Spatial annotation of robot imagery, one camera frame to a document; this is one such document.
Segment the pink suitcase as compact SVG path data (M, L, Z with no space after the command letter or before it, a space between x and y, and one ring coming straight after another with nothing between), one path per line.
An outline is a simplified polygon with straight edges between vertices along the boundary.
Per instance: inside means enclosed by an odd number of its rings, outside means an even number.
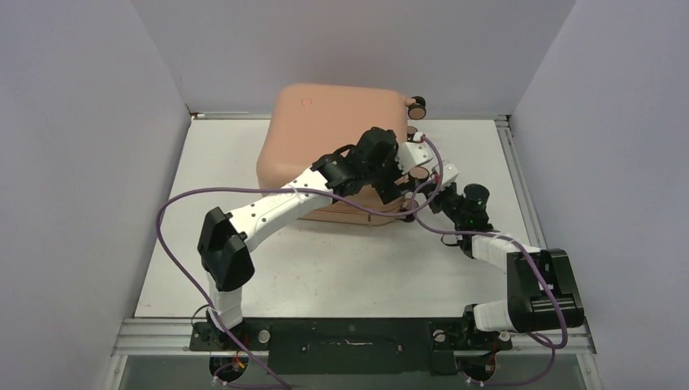
M370 155L362 139L371 128L392 131L398 144L404 143L409 119L425 114L423 97L406 97L389 89L289 85L275 100L256 166L258 185L282 187L326 154Z

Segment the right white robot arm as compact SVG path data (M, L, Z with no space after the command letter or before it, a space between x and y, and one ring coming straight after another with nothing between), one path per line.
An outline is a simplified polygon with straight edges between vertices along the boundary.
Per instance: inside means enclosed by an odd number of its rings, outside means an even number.
M481 184L468 184L461 192L451 184L430 204L432 213L453 223L454 247L506 276L504 298L467 306L470 318L459 326L461 341L478 348L492 332L566 332L582 326L585 312L568 253L523 245L497 231L488 217L489 195Z

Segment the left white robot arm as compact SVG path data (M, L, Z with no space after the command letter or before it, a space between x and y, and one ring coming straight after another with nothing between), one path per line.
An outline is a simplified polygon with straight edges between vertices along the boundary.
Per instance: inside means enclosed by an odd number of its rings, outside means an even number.
M324 154L282 188L230 211L218 207L204 218L197 251L210 283L210 338L221 349L240 342L243 286L254 276L251 253L269 236L310 212L346 202L371 186L389 204L410 191L401 183L434 154L420 136L400 143L391 130L371 128L355 145Z

